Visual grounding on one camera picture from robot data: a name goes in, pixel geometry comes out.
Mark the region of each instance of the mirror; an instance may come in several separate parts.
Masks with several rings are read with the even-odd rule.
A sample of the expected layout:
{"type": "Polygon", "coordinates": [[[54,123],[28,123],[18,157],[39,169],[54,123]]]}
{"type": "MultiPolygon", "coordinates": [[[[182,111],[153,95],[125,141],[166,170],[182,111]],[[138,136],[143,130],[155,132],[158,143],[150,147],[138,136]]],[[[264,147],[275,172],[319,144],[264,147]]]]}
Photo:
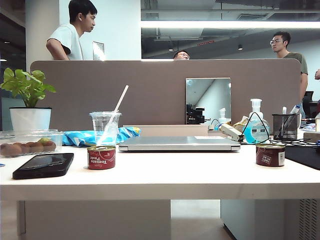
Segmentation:
{"type": "Polygon", "coordinates": [[[231,118],[231,80],[229,77],[186,78],[186,124],[216,124],[219,110],[231,118]]]}

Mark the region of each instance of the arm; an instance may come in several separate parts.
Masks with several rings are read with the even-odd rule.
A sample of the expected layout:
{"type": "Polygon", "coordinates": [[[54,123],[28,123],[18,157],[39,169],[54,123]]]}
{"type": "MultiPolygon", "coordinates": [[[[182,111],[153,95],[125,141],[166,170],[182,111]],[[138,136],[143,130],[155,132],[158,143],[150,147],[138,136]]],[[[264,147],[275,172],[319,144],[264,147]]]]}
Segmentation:
{"type": "Polygon", "coordinates": [[[318,69],[318,71],[315,72],[314,79],[320,80],[320,69],[318,69]]]}
{"type": "Polygon", "coordinates": [[[51,53],[54,60],[69,60],[64,48],[58,40],[50,38],[46,42],[45,46],[51,53]]]}
{"type": "Polygon", "coordinates": [[[300,101],[304,98],[308,86],[308,74],[301,73],[301,82],[300,82],[300,101]]]}

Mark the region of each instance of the glasses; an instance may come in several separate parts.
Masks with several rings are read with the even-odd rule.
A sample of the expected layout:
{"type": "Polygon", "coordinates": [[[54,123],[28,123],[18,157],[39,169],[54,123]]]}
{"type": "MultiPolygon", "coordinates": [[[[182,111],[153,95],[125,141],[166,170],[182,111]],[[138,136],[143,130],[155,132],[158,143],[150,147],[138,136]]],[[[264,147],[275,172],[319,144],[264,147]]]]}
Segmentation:
{"type": "Polygon", "coordinates": [[[184,52],[179,53],[178,55],[182,56],[182,57],[187,57],[188,59],[190,58],[190,56],[188,54],[184,53],[184,52]]]}
{"type": "Polygon", "coordinates": [[[276,43],[280,43],[280,42],[283,42],[283,41],[281,41],[281,40],[272,40],[272,41],[270,41],[270,45],[273,45],[273,44],[276,44],[276,43]]]}

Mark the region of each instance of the tomato paste can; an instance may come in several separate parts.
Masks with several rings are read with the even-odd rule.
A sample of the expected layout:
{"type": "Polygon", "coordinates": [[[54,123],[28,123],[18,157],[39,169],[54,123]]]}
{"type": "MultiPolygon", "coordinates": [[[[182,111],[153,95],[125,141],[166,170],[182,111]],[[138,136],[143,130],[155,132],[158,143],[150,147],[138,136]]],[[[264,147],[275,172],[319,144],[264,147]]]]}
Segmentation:
{"type": "Polygon", "coordinates": [[[111,169],[116,165],[115,146],[91,146],[88,151],[88,169],[111,169]]]}
{"type": "Polygon", "coordinates": [[[285,165],[285,145],[282,144],[256,144],[256,164],[267,167],[282,167],[285,165]]]}

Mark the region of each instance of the smartphone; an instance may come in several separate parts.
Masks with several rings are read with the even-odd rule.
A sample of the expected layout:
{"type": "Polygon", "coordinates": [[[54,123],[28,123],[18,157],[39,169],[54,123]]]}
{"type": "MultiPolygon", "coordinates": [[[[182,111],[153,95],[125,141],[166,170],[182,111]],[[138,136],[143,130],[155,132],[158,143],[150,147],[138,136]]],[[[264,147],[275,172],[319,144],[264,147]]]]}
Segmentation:
{"type": "Polygon", "coordinates": [[[63,176],[67,173],[73,153],[36,155],[12,173],[13,179],[37,179],[63,176]]]}

